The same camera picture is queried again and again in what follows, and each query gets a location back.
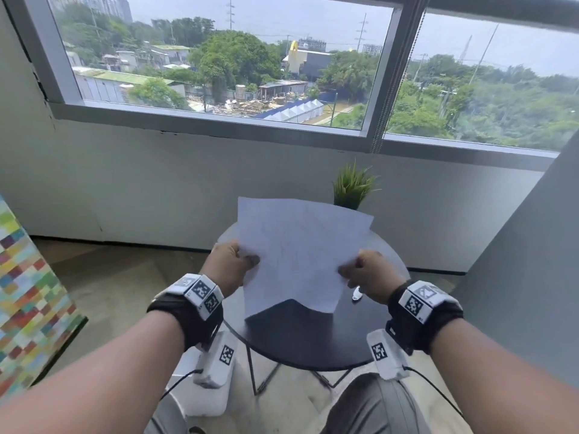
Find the gray window frame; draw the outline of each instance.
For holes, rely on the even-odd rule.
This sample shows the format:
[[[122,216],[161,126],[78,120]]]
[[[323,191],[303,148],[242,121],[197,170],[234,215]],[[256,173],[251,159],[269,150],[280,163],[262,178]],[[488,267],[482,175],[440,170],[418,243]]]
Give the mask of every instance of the gray window frame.
[[[393,14],[360,131],[83,100],[47,0],[3,0],[56,119],[352,152],[545,171],[556,152],[386,134],[420,21],[429,13],[579,33],[579,0],[343,0]]]

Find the table leg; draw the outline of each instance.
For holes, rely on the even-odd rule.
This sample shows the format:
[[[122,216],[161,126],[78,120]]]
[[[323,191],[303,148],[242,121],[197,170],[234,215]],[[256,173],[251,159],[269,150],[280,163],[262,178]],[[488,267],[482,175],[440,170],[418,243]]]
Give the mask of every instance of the table leg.
[[[337,387],[337,385],[338,385],[340,382],[342,382],[342,380],[343,380],[346,376],[348,376],[348,373],[350,373],[352,370],[353,370],[353,369],[350,369],[350,370],[348,370],[347,372],[345,372],[345,373],[340,377],[340,379],[337,380],[337,382],[336,382],[335,384],[330,384],[330,383],[329,383],[329,380],[326,379],[325,376],[321,375],[321,374],[318,373],[318,372],[312,371],[312,373],[313,373],[313,375],[314,375],[316,378],[318,378],[318,380],[322,383],[322,385],[324,385],[324,386],[326,386],[326,387],[328,387],[328,388],[334,389],[334,388]]]
[[[262,394],[265,391],[265,387],[267,387],[267,385],[269,384],[269,381],[271,381],[271,378],[273,378],[273,375],[280,368],[281,364],[277,363],[277,365],[275,367],[273,367],[273,370],[267,376],[267,378],[265,378],[265,380],[261,383],[261,385],[259,387],[257,387],[257,389],[256,389],[255,388],[255,377],[254,377],[254,372],[253,372],[253,362],[251,361],[251,349],[247,344],[245,345],[245,348],[247,349],[247,360],[249,361],[249,364],[250,364],[251,386],[254,389],[254,396],[259,396],[260,394]]]

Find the potted plant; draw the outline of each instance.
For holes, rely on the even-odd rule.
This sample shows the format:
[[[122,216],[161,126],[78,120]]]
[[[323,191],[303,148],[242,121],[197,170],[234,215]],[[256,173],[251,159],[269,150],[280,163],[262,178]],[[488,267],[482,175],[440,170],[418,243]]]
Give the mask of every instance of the potted plant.
[[[362,171],[356,170],[356,162],[353,165],[346,164],[337,176],[334,183],[334,205],[358,210],[362,200],[372,192],[376,176],[368,175],[367,167]]]

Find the wrist-mounted device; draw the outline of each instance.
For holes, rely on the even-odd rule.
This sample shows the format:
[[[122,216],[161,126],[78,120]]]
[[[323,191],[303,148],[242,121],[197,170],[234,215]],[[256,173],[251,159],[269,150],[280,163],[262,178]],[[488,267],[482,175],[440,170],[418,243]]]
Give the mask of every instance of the wrist-mounted device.
[[[185,350],[207,351],[223,322],[223,294],[206,275],[185,274],[161,291],[147,308],[172,314],[183,329]]]
[[[464,316],[457,299],[431,283],[413,280],[392,294],[388,312],[392,319],[387,322],[386,331],[408,355],[414,350],[430,355],[438,331]]]

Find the glass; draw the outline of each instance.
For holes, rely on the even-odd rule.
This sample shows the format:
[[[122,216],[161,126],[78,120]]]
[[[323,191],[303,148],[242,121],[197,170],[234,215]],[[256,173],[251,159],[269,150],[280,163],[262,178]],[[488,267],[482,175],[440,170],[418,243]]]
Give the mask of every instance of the glass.
[[[358,130],[392,14],[336,0],[49,4],[84,99]]]
[[[426,13],[387,132],[560,151],[579,128],[579,36]]]

